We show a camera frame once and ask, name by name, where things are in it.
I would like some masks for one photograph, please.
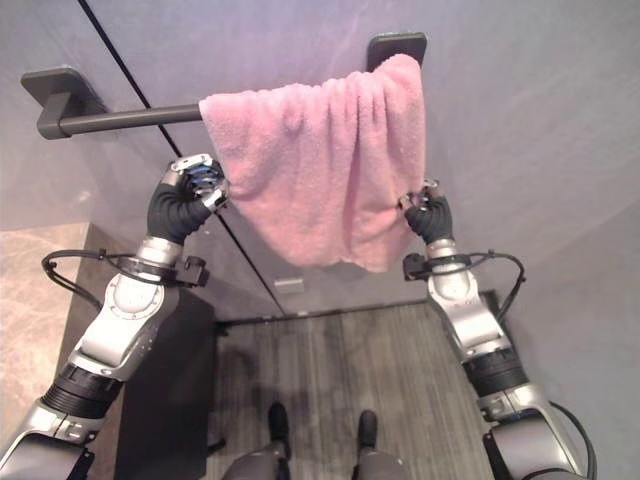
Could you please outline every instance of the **robotic hand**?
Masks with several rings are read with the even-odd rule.
[[[226,190],[209,155],[169,166],[149,204],[147,236],[135,257],[120,259],[104,307],[0,451],[0,479],[86,478],[93,461],[86,445],[175,309],[177,287],[206,283],[203,260],[178,259],[186,237],[224,204]]]
[[[427,282],[478,407],[487,422],[495,422],[483,438],[495,478],[595,478],[593,452],[585,472],[556,411],[528,380],[510,339],[480,299],[470,258],[456,249],[451,210],[438,182],[426,180],[421,192],[402,197],[400,206],[427,253],[427,260],[417,254],[405,258],[405,279]]]

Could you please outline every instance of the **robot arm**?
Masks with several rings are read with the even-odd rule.
[[[542,390],[530,382],[510,339],[482,302],[478,284],[452,232],[451,211],[435,181],[400,199],[426,256],[405,258],[407,280],[427,281],[453,350],[474,387],[478,407],[494,423],[483,443],[497,480],[584,478],[571,437]]]
[[[0,479],[85,478],[96,438],[120,388],[153,348],[178,302],[178,286],[203,285],[204,262],[179,262],[186,237],[226,199],[209,155],[172,163],[149,204],[147,236],[107,285],[104,307],[5,450]]]

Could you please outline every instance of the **black shoe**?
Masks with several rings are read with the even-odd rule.
[[[287,460],[291,459],[289,418],[287,417],[287,410],[280,402],[274,402],[271,407],[269,407],[269,436],[272,442],[282,442]]]
[[[378,417],[371,410],[364,410],[358,421],[358,451],[363,448],[376,448],[378,438]]]

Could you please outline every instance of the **marble wall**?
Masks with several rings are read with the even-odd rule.
[[[71,304],[40,260],[53,250],[82,248],[88,223],[0,232],[0,442],[49,387]],[[79,261],[59,262],[75,279]]]

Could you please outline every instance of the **wall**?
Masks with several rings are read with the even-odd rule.
[[[40,260],[52,250],[82,248],[88,224],[0,232],[0,445],[33,400],[51,385],[71,292],[47,278]],[[79,261],[58,262],[74,280]]]
[[[528,371],[584,422],[600,478],[636,478],[640,202],[530,269],[512,315]]]

